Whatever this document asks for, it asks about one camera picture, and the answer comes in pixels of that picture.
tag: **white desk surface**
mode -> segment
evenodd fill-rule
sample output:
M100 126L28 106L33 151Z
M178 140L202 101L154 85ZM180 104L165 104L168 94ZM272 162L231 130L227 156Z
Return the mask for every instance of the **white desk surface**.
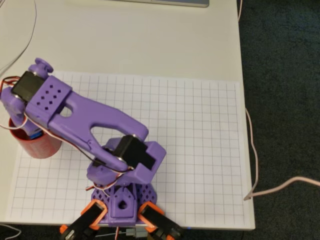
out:
M238 81L243 92L236 0L211 0L207 8L111 0L36 0L36 7L32 41L5 76L21 75L41 57L62 71ZM32 31L34 12L33 0L10 0L0 8L0 67L23 49ZM244 94L241 108L246 136ZM0 115L1 123L6 123L9 117L2 106ZM3 222L18 144L9 131L0 129L0 134ZM245 157L249 165L247 139Z

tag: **dark carpet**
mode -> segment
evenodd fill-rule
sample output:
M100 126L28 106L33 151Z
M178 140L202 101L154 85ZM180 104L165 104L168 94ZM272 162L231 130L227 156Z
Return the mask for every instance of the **dark carpet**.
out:
M320 1L244 0L239 27L245 102L260 159L256 190L297 175L320 180ZM250 159L254 178L252 151ZM320 239L318 187L294 183L256 197L254 210L253 231L188 230L184 239ZM20 240L59 236L57 226L18 227ZM11 234L0 228L1 240Z

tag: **red container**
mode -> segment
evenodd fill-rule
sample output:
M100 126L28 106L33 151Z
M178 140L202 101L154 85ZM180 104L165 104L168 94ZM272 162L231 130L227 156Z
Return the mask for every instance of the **red container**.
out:
M9 126L15 127L9 120ZM29 136L22 129L10 130L11 134L17 139L23 149L35 159L46 159L54 155L61 146L61 141L44 133L36 139L29 139Z

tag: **grid paper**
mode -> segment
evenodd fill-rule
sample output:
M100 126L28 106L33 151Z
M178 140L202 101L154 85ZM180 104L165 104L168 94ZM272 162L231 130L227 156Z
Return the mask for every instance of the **grid paper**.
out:
M243 201L250 169L237 82L58 71L55 76L80 95L140 121L149 129L147 141L166 149L152 180L166 216L183 227L252 228L253 205ZM121 136L100 127L92 133L102 145ZM32 158L19 147L6 220L72 223L90 202L89 163L64 143L48 159Z

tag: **mounting holes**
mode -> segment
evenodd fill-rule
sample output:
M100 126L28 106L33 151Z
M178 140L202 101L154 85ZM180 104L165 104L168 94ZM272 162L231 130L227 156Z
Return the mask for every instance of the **mounting holes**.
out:
M125 201L121 201L120 203L119 203L119 205L118 205L118 207L120 208L120 209L126 209L127 208L127 204L126 204L126 202Z

